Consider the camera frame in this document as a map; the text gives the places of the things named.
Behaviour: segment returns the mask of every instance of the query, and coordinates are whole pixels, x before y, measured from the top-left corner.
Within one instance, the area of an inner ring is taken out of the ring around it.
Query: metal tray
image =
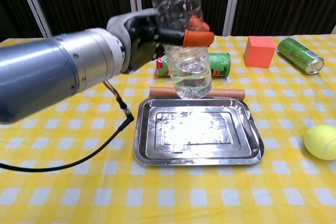
[[[133,153],[146,165],[251,165],[264,155],[247,105],[231,98],[148,98],[136,124]]]

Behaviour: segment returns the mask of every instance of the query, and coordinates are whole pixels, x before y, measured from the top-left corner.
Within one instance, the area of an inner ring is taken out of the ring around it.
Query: orange block
[[[244,53],[245,65],[269,68],[275,48],[276,46],[270,37],[249,36]]]

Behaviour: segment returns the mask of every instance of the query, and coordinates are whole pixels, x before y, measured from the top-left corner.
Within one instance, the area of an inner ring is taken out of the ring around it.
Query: tablecloth
[[[277,54],[269,69],[246,67],[247,37],[216,37],[209,49],[232,57],[229,77],[214,79],[213,88],[246,90],[265,144],[259,164],[143,166],[132,154],[133,122],[77,167],[41,174],[1,170],[0,223],[336,223],[336,162],[311,156],[302,143],[308,128],[336,126],[336,35],[292,37],[325,59],[319,74],[305,75]],[[155,76],[155,62],[110,81],[135,116],[150,86],[172,86]],[[69,163],[91,153],[123,120],[99,84],[1,125],[0,159],[25,167]]]

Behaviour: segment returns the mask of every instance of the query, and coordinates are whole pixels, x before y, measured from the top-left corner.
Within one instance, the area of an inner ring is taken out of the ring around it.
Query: soda can
[[[226,53],[209,53],[209,62],[211,75],[213,77],[227,77],[230,73],[231,58],[230,54]],[[167,56],[156,59],[156,74],[157,76],[169,76]]]
[[[324,59],[292,38],[284,39],[278,51],[306,74],[318,73],[324,66]]]

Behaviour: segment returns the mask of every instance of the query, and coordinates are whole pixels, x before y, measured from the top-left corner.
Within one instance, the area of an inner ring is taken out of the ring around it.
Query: plastic bottle
[[[159,27],[184,31],[204,30],[201,0],[152,0]],[[211,69],[205,47],[165,46],[174,87],[182,99],[199,99],[211,89]]]

